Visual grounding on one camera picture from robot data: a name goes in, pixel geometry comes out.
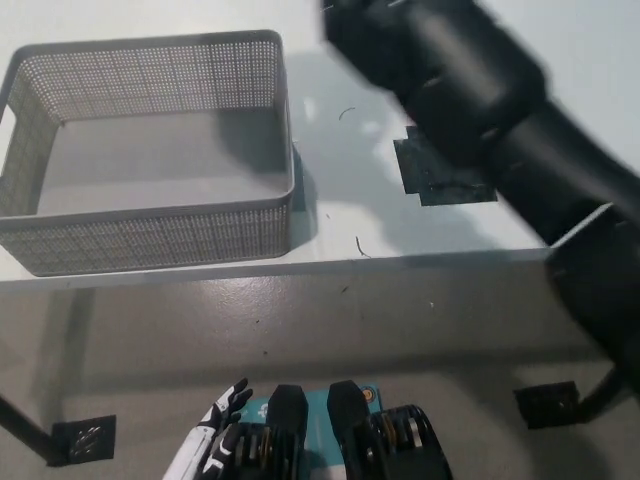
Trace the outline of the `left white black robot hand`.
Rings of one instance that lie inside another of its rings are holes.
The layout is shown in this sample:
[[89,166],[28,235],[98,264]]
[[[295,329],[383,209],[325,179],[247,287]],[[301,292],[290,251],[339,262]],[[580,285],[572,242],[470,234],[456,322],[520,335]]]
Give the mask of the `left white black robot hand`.
[[242,436],[242,410],[252,395],[247,378],[226,389],[189,431],[163,479],[221,479],[230,469]]

